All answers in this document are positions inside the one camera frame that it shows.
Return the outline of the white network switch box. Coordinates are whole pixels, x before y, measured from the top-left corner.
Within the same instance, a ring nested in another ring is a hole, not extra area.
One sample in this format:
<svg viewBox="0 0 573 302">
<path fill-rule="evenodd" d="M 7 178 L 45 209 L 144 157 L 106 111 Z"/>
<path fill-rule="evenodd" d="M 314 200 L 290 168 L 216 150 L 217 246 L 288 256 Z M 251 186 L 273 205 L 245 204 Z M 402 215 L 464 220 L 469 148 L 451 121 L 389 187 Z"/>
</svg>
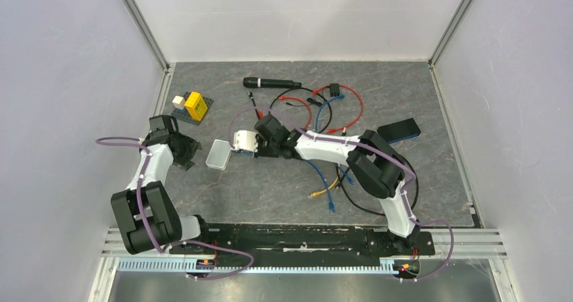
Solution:
<svg viewBox="0 0 573 302">
<path fill-rule="evenodd" d="M 228 141 L 223 141 L 216 139 L 213 141 L 211 149 L 205 160 L 205 164 L 208 168 L 215 170 L 225 170 L 230 156 L 232 153 L 232 147 Z"/>
</svg>

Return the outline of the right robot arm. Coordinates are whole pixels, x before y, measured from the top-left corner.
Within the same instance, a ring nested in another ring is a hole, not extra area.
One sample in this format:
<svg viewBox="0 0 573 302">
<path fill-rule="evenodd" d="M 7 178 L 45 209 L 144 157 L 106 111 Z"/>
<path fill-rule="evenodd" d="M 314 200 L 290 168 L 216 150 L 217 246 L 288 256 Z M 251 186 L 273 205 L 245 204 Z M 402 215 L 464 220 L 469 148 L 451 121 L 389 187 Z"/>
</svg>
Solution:
<svg viewBox="0 0 573 302">
<path fill-rule="evenodd" d="M 332 136 L 300 128 L 288 130 L 270 114 L 254 129 L 273 156 L 327 161 L 349 168 L 360 186 L 379 200 L 392 248 L 408 253 L 417 245 L 420 226 L 406 191 L 407 185 L 416 182 L 416 173 L 377 132 Z"/>
</svg>

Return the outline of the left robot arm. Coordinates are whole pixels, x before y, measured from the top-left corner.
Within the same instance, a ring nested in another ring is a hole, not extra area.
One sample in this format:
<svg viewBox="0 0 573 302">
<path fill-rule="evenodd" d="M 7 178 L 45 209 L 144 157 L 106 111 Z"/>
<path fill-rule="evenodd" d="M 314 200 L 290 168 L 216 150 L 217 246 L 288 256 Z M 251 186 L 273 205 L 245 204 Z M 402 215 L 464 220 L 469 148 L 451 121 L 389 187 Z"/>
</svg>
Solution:
<svg viewBox="0 0 573 302">
<path fill-rule="evenodd" d="M 132 255 L 152 249 L 163 253 L 182 239 L 184 227 L 164 182 L 170 166 L 184 171 L 194 166 L 201 149 L 198 141 L 180 133 L 175 117 L 153 116 L 149 123 L 142 142 L 123 138 L 126 146 L 138 148 L 141 159 L 129 185 L 110 200 L 122 241 Z"/>
</svg>

